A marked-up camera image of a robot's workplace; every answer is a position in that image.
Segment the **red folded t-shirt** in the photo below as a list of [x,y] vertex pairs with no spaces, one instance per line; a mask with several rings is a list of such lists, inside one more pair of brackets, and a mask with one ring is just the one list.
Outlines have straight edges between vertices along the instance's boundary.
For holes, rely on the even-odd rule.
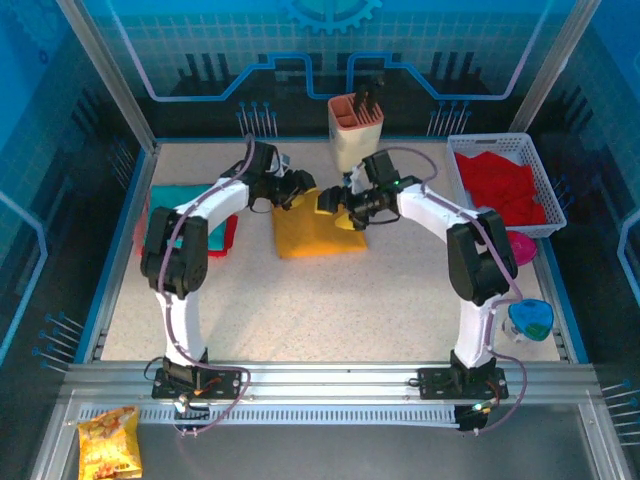
[[[157,207],[174,208],[204,193],[210,185],[152,185],[146,196],[139,220],[133,234],[133,250],[137,256],[142,255],[144,241],[151,213]],[[238,216],[231,215],[216,227],[208,237],[208,256],[226,257],[233,247]]]

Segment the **aluminium frame post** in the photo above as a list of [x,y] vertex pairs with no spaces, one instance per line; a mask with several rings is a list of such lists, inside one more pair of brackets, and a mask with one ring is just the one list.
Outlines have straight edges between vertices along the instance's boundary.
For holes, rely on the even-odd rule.
[[81,0],[56,0],[109,94],[146,153],[156,151],[155,136],[117,62]]
[[525,132],[539,113],[576,46],[589,26],[601,0],[575,0],[562,28],[514,116],[509,132]]

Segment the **yellow snack bag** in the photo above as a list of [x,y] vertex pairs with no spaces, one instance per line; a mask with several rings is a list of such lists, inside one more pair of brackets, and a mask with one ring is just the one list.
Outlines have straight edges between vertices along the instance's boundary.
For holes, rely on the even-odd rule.
[[139,408],[125,406],[80,423],[78,480],[141,478],[138,420]]

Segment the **white plastic mesh basket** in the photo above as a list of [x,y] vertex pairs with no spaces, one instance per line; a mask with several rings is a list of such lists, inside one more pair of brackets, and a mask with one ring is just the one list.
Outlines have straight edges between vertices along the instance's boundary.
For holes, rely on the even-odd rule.
[[475,157],[485,151],[496,153],[517,165],[529,165],[534,174],[537,189],[535,200],[544,207],[546,223],[532,226],[507,226],[509,230],[522,232],[531,238],[546,238],[564,228],[565,214],[559,204],[531,137],[525,133],[452,135],[447,139],[446,165],[455,200],[466,208],[479,209],[465,190],[455,153]]

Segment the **crumpled red t-shirt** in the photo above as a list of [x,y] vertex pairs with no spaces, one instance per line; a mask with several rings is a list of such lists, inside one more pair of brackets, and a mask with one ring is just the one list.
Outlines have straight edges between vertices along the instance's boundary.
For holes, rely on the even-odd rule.
[[475,157],[456,152],[455,160],[465,190],[476,207],[495,210],[506,226],[546,223],[544,207],[535,200],[537,189],[529,165],[517,165],[489,151]]

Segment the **beige knife block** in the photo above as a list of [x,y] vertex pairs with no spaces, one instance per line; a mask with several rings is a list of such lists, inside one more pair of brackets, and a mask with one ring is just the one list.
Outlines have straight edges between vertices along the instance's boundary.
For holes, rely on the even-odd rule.
[[350,93],[328,101],[329,142],[337,170],[346,174],[360,161],[378,150],[384,115],[379,105],[372,114],[366,105],[354,108],[356,94]]

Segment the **black controller box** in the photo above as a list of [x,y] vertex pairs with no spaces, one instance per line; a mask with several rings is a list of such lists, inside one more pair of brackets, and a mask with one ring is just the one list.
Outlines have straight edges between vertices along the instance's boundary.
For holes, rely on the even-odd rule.
[[187,394],[180,394],[174,402],[174,419],[176,421],[190,421],[190,424],[175,424],[174,428],[181,436],[186,436],[188,432],[197,433],[201,426],[195,425],[196,421],[208,420],[210,409],[202,406],[192,406],[190,397]]
[[461,432],[482,430],[488,422],[491,408],[482,404],[457,405],[454,408],[455,421]]

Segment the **blue lidded container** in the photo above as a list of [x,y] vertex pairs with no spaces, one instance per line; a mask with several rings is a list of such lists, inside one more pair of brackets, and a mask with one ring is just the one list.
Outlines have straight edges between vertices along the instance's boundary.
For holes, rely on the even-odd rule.
[[543,300],[523,299],[509,305],[501,325],[502,332],[514,343],[543,342],[554,326],[554,312]]

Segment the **teal folded t-shirt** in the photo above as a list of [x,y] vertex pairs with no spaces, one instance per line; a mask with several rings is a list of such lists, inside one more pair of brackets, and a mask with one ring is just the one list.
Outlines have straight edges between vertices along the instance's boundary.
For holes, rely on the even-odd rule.
[[[151,187],[149,212],[157,207],[173,209],[198,197],[211,187],[199,185],[154,185]],[[225,257],[232,248],[238,224],[238,216],[231,215],[218,225],[208,237],[208,255]]]

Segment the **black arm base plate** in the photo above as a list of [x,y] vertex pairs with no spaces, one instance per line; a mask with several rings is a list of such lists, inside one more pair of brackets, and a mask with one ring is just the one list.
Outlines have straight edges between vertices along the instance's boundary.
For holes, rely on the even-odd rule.
[[234,400],[242,386],[241,373],[231,370],[182,368],[166,371],[159,368],[153,381],[153,399]]
[[422,400],[489,400],[509,397],[505,372],[491,368],[483,372],[464,373],[457,366],[421,368],[417,371],[417,388]]

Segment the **yellow printed t-shirt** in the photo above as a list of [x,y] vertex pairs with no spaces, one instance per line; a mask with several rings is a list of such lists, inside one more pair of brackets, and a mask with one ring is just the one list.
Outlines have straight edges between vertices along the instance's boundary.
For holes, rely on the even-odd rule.
[[307,192],[304,202],[293,209],[272,209],[275,250],[281,259],[359,253],[368,249],[363,232],[335,226],[335,219],[343,213],[341,209],[335,215],[315,212],[319,194],[317,189]]

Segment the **aluminium mounting rail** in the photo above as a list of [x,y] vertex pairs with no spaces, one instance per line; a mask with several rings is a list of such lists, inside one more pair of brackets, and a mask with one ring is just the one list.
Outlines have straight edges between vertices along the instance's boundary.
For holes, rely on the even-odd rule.
[[[527,362],[527,379],[518,366],[503,363],[509,397],[516,400],[526,385],[526,405],[579,404],[602,397],[595,370],[588,364]],[[418,364],[257,363],[251,373],[245,404],[417,404],[419,390],[408,381]],[[147,401],[152,382],[143,378],[140,362],[73,365],[60,394],[76,401]]]

